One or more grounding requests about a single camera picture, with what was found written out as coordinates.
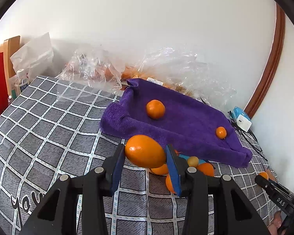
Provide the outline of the person's right hand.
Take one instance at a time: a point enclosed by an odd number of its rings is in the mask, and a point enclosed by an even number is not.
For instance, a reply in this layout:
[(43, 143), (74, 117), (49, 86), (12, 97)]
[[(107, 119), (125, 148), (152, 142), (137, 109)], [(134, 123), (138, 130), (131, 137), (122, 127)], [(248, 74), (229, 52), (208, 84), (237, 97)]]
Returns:
[(278, 229), (281, 227), (282, 218), (281, 211), (277, 211), (274, 214), (272, 222), (268, 225), (268, 230), (271, 235), (278, 235)]

